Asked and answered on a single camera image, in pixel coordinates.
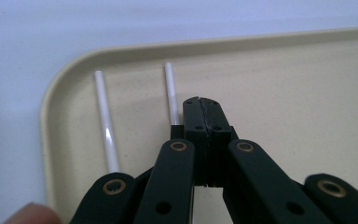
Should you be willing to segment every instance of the beige tray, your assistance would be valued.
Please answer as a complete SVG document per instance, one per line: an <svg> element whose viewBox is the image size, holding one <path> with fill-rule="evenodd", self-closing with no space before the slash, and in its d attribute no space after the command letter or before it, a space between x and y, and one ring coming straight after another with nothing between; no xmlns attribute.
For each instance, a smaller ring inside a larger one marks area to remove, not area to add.
<svg viewBox="0 0 358 224"><path fill-rule="evenodd" d="M102 49L51 83L41 112L48 203L67 222L107 173L92 74L106 76L122 172L154 165L170 137L163 64L182 103L219 102L294 180L328 173L358 188L358 29ZM197 223L229 223L221 189L196 188Z"/></svg>

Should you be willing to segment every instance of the white rod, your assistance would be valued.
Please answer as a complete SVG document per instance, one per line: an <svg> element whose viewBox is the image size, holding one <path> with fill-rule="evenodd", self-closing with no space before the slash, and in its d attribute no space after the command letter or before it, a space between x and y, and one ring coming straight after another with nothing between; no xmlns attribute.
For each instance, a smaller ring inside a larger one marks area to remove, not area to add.
<svg viewBox="0 0 358 224"><path fill-rule="evenodd" d="M96 71L94 74L97 87L98 105L100 107L101 127L103 129L103 140L106 152L109 173L119 172L115 138L113 136L112 120L110 119L109 104L107 102L106 87L103 72Z"/></svg>
<svg viewBox="0 0 358 224"><path fill-rule="evenodd" d="M168 105L170 107L171 125L180 125L179 110L176 103L175 82L173 80L172 64L165 63L165 79L167 81Z"/></svg>

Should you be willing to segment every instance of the tray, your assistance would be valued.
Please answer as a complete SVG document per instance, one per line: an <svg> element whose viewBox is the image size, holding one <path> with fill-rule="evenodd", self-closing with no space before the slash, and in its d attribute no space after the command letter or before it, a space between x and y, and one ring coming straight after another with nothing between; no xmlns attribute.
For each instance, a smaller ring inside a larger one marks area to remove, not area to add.
<svg viewBox="0 0 358 224"><path fill-rule="evenodd" d="M122 172L137 176L170 137L166 62L178 102L219 102L294 180L327 173L358 188L358 29L100 49L61 70L41 110L48 204L63 222L107 173L93 72L105 74ZM197 223L230 222L221 194L196 187Z"/></svg>

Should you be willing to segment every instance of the white plastic stick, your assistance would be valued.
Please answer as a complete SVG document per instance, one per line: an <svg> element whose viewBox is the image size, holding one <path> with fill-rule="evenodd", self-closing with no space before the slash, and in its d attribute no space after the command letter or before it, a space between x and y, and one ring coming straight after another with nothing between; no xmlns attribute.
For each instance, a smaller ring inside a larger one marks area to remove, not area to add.
<svg viewBox="0 0 358 224"><path fill-rule="evenodd" d="M175 82L173 80L172 64L165 63L165 79L167 81L168 105L170 107L171 125L180 125L179 110L176 103Z"/></svg>
<svg viewBox="0 0 358 224"><path fill-rule="evenodd" d="M103 129L103 140L106 152L107 166L109 173L119 172L117 150L113 136L112 120L110 119L109 104L104 84L103 72L96 71L94 74L97 86L98 105L100 107L101 127Z"/></svg>

